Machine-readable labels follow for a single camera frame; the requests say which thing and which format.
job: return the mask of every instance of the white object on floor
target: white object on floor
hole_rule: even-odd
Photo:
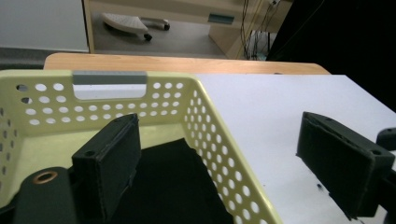
[[[149,34],[149,28],[140,20],[139,17],[102,13],[102,19],[107,25],[114,27],[115,29],[133,34],[143,34],[147,41],[150,41],[152,38]],[[169,30],[170,28],[168,20],[151,18],[145,18],[144,20],[163,23],[164,30]]]

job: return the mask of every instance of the black wire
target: black wire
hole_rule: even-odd
[[[270,25],[272,18],[275,16],[275,14],[276,14],[276,12],[277,12],[277,9],[279,8],[280,3],[281,3],[281,1],[279,1],[279,3],[276,5],[275,11],[273,12],[273,14],[271,15],[270,19],[268,20],[268,22],[267,22],[267,24],[266,24],[266,26],[265,26],[265,29],[264,29],[264,33],[267,33],[267,34],[268,34],[268,32],[267,32],[268,26]],[[261,50],[260,52],[264,52],[264,48],[265,48],[267,45],[269,45],[269,44],[270,44],[270,43],[268,42],[268,40],[265,41],[265,45],[264,45],[264,47],[262,47],[262,50]]]
[[[268,8],[267,8],[267,10],[266,10],[266,12],[265,12],[265,15],[264,15],[264,18],[262,19],[262,23],[261,23],[261,25],[260,25],[260,28],[259,28],[259,30],[255,31],[255,38],[254,38],[254,44],[253,44],[253,52],[252,52],[252,55],[254,56],[254,58],[255,58],[256,60],[258,59],[258,57],[257,57],[257,54],[258,54],[257,49],[258,49],[259,42],[260,42],[260,39],[261,39],[261,36],[262,36],[262,33],[261,33],[262,27],[263,27],[265,21],[267,20],[268,12],[271,10],[272,6],[273,6],[273,5],[271,5],[271,4],[268,5]]]
[[[244,8],[242,10],[242,24],[241,24],[241,41],[242,46],[244,47],[244,56],[248,59],[248,47],[247,47],[247,40],[245,35],[245,17],[248,11],[248,0],[244,2]]]

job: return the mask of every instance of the white surface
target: white surface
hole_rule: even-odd
[[[88,52],[80,0],[0,0],[0,47]]]
[[[346,76],[198,75],[285,224],[349,221],[295,156],[304,111],[337,120],[375,142],[396,114]]]

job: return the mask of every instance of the perforated basket wall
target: perforated basket wall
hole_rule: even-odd
[[[29,174],[71,166],[71,155],[112,119],[137,113],[142,147],[185,137],[235,223],[281,223],[196,77],[148,72],[139,98],[79,100],[71,71],[0,72],[0,206]]]

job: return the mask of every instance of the white table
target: white table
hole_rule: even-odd
[[[198,75],[285,224],[350,222],[295,156],[304,111],[330,117],[375,142],[396,114],[346,76]]]

